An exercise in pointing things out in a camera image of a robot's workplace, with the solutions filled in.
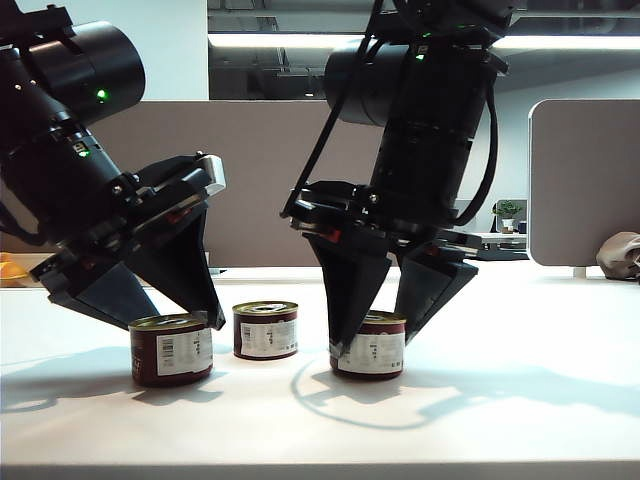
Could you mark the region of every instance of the cable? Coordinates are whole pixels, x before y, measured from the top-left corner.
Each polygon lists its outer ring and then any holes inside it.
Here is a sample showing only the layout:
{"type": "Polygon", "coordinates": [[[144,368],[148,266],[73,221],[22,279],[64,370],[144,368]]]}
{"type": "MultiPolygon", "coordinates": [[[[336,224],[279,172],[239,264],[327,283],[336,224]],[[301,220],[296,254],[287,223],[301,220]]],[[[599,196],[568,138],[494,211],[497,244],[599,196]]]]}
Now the cable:
{"type": "Polygon", "coordinates": [[[478,191],[474,195],[473,199],[467,206],[464,212],[458,217],[452,220],[454,225],[466,225],[475,216],[476,213],[482,207],[482,204],[487,199],[489,189],[493,183],[493,178],[496,173],[496,165],[498,164],[498,115],[496,114],[495,98],[493,94],[493,84],[487,88],[487,107],[489,107],[489,114],[491,116],[491,137],[489,141],[489,159],[487,161],[487,168],[484,171],[484,176],[478,187],[478,191]]]}
{"type": "Polygon", "coordinates": [[[327,118],[327,121],[324,124],[322,132],[320,132],[320,136],[316,141],[316,145],[313,148],[311,155],[309,155],[309,159],[307,160],[306,165],[302,169],[302,173],[300,173],[300,177],[298,177],[298,181],[296,182],[295,187],[291,191],[291,194],[289,195],[289,198],[287,199],[284,205],[284,208],[280,212],[280,217],[282,218],[287,218],[288,216],[290,216],[289,213],[291,212],[291,207],[293,207],[293,204],[296,201],[296,198],[298,197],[298,195],[300,194],[302,187],[304,186],[306,181],[309,179],[309,175],[311,175],[311,172],[316,166],[316,163],[318,163],[320,155],[322,154],[322,150],[324,150],[327,140],[331,135],[331,131],[333,130],[333,127],[335,126],[336,121],[338,120],[338,116],[342,111],[342,107],[344,106],[344,103],[347,100],[347,96],[349,94],[349,90],[351,90],[351,85],[356,76],[357,70],[362,63],[363,58],[365,57],[367,48],[369,46],[369,42],[371,41],[371,37],[373,36],[373,28],[375,25],[375,21],[382,10],[383,3],[384,3],[384,0],[376,0],[373,4],[373,7],[371,9],[371,15],[369,16],[369,22],[367,24],[367,28],[364,33],[364,38],[362,39],[362,41],[360,42],[360,46],[358,47],[358,51],[351,65],[349,76],[345,81],[345,84],[342,88],[342,91],[340,92],[340,95],[336,100],[335,105],[331,109],[331,113],[329,114],[329,117],[327,118]]]}

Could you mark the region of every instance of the potted plant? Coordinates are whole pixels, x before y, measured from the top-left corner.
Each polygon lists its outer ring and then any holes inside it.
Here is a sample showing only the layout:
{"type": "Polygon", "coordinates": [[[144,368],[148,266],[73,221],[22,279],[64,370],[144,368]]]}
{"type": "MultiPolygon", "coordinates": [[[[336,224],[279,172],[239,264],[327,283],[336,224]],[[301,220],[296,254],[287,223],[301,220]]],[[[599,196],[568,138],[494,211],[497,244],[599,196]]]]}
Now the potted plant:
{"type": "Polygon", "coordinates": [[[502,226],[508,231],[513,232],[513,216],[522,211],[522,206],[516,205],[511,200],[504,200],[493,206],[494,215],[502,218],[502,226]]]}

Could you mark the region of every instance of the tin can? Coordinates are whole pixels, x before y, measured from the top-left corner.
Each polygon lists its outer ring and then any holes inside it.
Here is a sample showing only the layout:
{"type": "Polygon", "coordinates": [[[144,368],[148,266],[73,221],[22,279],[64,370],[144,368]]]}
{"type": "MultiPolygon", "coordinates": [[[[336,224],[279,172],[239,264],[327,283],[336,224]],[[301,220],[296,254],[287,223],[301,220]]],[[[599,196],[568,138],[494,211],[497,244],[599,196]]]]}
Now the tin can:
{"type": "Polygon", "coordinates": [[[329,363],[334,373],[365,380],[386,380],[402,373],[404,325],[397,313],[370,310],[341,357],[334,353],[329,363]]]}
{"type": "Polygon", "coordinates": [[[141,318],[129,325],[134,381],[173,387],[205,378],[213,368],[211,329],[188,314],[141,318]]]}
{"type": "Polygon", "coordinates": [[[276,360],[298,351],[298,305],[265,300],[233,307],[233,353],[249,360],[276,360]]]}

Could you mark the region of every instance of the ceiling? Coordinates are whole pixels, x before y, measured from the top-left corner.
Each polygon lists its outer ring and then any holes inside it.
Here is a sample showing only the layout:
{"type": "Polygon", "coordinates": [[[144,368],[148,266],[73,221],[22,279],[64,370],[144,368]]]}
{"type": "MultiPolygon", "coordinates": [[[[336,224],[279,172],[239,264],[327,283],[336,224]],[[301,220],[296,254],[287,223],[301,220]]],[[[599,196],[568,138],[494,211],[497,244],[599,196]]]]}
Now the ceiling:
{"type": "MultiPolygon", "coordinates": [[[[372,0],[208,0],[209,32],[361,33],[372,0]]],[[[640,35],[640,0],[519,0],[509,35],[640,35]]],[[[385,8],[392,10],[387,0],[385,8]]],[[[209,47],[212,99],[322,99],[328,49],[209,47]]],[[[516,90],[637,68],[640,52],[507,51],[516,90]]]]}

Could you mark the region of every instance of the gray partition panel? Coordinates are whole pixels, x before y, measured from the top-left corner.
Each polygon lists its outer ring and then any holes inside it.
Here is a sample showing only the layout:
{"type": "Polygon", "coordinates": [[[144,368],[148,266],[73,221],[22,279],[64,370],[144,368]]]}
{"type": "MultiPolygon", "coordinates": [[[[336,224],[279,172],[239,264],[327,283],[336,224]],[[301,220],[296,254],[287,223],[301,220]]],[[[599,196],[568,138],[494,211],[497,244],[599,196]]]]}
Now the gray partition panel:
{"type": "MultiPolygon", "coordinates": [[[[325,102],[143,102],[91,130],[121,170],[197,150],[222,157],[227,190],[210,201],[205,247],[220,266],[316,265],[278,216],[329,113],[325,102]]],[[[313,179],[369,181],[382,129],[338,122],[313,179]]],[[[27,223],[11,195],[2,199],[27,223]]],[[[4,236],[1,248],[36,249],[4,236]]]]}
{"type": "Polygon", "coordinates": [[[640,232],[640,101],[547,100],[530,115],[529,249],[543,265],[596,265],[640,232]]]}

